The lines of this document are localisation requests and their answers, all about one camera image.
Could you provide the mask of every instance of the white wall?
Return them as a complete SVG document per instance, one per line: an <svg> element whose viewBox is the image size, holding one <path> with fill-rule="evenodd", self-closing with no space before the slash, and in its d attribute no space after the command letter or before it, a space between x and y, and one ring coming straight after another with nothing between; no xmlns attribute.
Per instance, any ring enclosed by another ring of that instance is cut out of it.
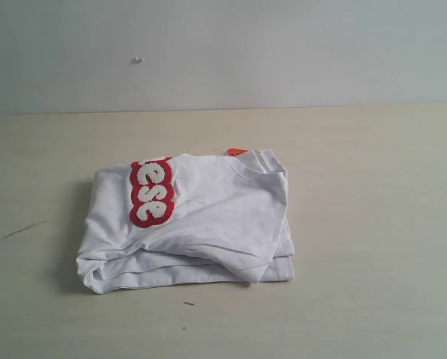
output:
<svg viewBox="0 0 447 359"><path fill-rule="evenodd" d="M447 0L0 0L0 114L413 101Z"/></svg>

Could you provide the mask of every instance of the white t-shirt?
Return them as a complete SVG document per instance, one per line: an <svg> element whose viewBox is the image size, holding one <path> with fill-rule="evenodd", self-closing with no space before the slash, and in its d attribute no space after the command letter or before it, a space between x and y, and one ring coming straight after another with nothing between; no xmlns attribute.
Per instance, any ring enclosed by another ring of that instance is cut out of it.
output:
<svg viewBox="0 0 447 359"><path fill-rule="evenodd" d="M100 170L79 275L96 292L185 283L176 270L197 282L291 279L287 189L270 150Z"/></svg>

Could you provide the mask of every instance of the orange tag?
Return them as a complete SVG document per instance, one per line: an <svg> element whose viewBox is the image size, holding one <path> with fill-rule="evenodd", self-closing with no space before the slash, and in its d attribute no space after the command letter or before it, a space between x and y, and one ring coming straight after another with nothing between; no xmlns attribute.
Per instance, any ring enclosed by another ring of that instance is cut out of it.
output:
<svg viewBox="0 0 447 359"><path fill-rule="evenodd" d="M241 150L240 148L228 148L225 153L227 156L238 156L245 152L248 152L248 150Z"/></svg>

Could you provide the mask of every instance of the light wood surface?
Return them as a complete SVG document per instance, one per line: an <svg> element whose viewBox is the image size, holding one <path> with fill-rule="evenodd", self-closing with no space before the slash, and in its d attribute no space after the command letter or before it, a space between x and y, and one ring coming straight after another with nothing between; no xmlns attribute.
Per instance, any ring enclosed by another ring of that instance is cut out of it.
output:
<svg viewBox="0 0 447 359"><path fill-rule="evenodd" d="M288 169L295 280L82 286L95 170L228 147ZM447 104L0 117L0 358L447 358Z"/></svg>

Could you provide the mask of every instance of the tabletop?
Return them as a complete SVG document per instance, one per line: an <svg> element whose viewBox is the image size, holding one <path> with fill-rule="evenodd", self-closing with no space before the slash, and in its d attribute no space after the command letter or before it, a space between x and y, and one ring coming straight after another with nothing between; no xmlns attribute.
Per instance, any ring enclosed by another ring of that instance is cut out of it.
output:
<svg viewBox="0 0 447 359"><path fill-rule="evenodd" d="M294 280L81 284L96 170L229 147L288 169ZM0 358L285 357L447 358L447 103L0 117Z"/></svg>

